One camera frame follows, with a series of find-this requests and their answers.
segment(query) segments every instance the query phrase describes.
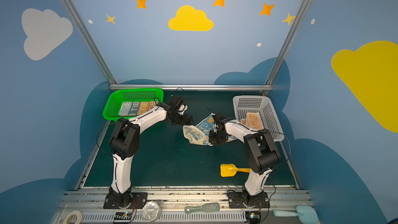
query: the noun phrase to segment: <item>green plastic basket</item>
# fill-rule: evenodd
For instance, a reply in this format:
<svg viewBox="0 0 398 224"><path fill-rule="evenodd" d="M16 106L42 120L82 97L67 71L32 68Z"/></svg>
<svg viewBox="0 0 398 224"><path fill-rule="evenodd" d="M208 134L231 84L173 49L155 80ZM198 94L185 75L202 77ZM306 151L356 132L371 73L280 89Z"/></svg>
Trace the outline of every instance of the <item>green plastic basket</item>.
<svg viewBox="0 0 398 224"><path fill-rule="evenodd" d="M153 101L157 97L163 102L163 90L160 88L121 89L113 92L103 109L102 116L110 121L117 122L122 103L126 101Z"/></svg>

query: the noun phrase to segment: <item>crumpled towel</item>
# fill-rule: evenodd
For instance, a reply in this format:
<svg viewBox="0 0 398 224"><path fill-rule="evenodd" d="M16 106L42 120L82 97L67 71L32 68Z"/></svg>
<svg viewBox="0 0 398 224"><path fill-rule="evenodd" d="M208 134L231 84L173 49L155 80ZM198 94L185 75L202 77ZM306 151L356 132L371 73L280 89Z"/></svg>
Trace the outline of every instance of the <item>crumpled towel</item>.
<svg viewBox="0 0 398 224"><path fill-rule="evenodd" d="M196 126L183 126L182 131L191 144L198 144L202 146L213 146L209 143L209 132L213 129L214 119L213 113L202 120ZM236 137L229 136L227 142L235 140Z"/></svg>
<svg viewBox="0 0 398 224"><path fill-rule="evenodd" d="M258 112L247 112L246 118L239 120L239 122L257 130L264 129L263 122L261 121L261 117Z"/></svg>

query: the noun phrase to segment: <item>roll of tape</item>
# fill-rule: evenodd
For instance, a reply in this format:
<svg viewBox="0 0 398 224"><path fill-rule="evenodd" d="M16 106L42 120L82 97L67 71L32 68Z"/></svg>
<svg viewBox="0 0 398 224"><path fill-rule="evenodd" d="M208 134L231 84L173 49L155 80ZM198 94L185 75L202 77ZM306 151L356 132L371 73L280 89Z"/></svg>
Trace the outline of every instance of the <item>roll of tape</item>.
<svg viewBox="0 0 398 224"><path fill-rule="evenodd" d="M74 224L80 224L83 220L83 214L79 210L75 210L75 211L72 211L71 213L69 213L67 215L67 217L65 218L64 223L69 224L70 219L74 215L76 215L76 222Z"/></svg>

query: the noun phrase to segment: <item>white cloud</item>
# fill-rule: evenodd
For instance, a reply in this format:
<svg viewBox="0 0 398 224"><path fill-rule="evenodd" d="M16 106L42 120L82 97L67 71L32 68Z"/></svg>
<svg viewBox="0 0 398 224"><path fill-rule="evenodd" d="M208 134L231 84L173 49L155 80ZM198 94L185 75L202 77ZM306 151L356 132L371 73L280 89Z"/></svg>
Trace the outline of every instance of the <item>white cloud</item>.
<svg viewBox="0 0 398 224"><path fill-rule="evenodd" d="M32 60L40 60L72 34L72 23L52 10L26 9L22 27L27 38L23 48Z"/></svg>

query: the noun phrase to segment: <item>work surface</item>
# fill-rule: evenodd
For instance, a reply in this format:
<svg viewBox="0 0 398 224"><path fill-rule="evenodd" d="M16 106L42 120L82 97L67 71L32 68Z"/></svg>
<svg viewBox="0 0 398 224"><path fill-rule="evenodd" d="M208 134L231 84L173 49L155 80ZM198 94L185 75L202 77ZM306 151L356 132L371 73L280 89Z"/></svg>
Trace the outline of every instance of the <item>work surface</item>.
<svg viewBox="0 0 398 224"><path fill-rule="evenodd" d="M184 97L182 91L165 91L163 102L171 95ZM259 92L186 91L187 113L195 124L211 112L222 111L226 117L234 117L232 98L236 95L259 95ZM111 153L109 137L114 125L110 125L101 148ZM283 162L272 172L266 184L294 185L295 181L286 163L281 144L277 147ZM244 144L239 140L220 146L190 144L184 137L182 126L171 126L163 121L141 134L140 146L131 165L132 186L197 186L243 185L248 174L237 172L234 177L221 177L220 165L233 163L248 168ZM99 151L84 186L110 186L113 174L113 158Z"/></svg>

